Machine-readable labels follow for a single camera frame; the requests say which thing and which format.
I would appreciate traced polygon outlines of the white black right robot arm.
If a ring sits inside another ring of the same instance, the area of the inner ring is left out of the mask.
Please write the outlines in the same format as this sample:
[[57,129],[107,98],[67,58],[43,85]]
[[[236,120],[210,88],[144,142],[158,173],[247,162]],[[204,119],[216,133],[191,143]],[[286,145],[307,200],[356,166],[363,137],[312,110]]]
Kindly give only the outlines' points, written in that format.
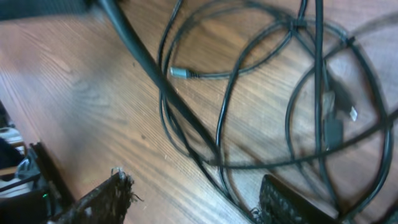
[[[26,146],[1,109],[1,223],[123,223],[140,201],[122,169],[75,200],[41,143]],[[335,219],[275,177],[263,178],[259,206],[245,211],[252,223],[335,223]]]

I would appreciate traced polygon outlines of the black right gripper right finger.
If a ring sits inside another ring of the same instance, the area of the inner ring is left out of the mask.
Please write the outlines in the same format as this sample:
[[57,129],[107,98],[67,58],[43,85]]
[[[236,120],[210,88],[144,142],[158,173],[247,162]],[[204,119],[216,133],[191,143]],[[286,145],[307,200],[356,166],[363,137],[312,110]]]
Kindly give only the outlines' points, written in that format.
[[261,217],[271,224],[338,224],[273,175],[262,178],[259,193]]

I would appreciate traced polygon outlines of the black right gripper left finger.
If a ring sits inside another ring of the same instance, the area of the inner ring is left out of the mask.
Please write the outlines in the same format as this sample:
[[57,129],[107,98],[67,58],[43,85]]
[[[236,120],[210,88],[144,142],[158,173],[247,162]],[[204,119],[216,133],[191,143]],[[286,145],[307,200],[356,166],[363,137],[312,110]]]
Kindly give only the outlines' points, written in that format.
[[133,203],[131,175],[119,170],[47,224],[120,224]]

